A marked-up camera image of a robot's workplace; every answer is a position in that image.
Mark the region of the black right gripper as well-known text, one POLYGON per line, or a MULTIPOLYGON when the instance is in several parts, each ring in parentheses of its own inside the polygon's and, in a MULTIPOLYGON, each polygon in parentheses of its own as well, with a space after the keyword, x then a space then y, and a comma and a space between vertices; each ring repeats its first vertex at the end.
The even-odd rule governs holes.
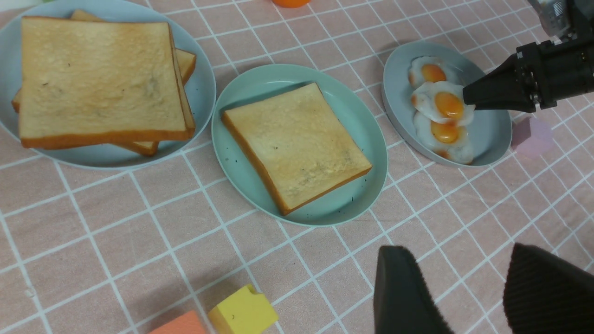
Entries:
POLYGON ((553 108, 563 99, 592 93, 593 51, 592 37, 520 46, 516 55, 464 87, 464 102, 476 110, 533 113, 536 108, 553 108))

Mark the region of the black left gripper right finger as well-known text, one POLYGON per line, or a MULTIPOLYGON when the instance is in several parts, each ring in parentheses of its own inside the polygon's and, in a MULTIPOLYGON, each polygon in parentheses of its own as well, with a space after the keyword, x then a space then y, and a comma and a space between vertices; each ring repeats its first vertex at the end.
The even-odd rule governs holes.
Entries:
POLYGON ((591 334, 594 277, 551 252, 516 243, 503 307, 514 334, 591 334))

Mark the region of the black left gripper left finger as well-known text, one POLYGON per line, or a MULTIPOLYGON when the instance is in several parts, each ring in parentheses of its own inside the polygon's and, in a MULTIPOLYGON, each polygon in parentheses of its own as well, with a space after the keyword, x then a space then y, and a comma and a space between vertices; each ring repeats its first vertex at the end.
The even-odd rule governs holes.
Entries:
POLYGON ((452 334, 436 306, 413 254, 405 247, 378 250, 375 277, 376 334, 452 334))

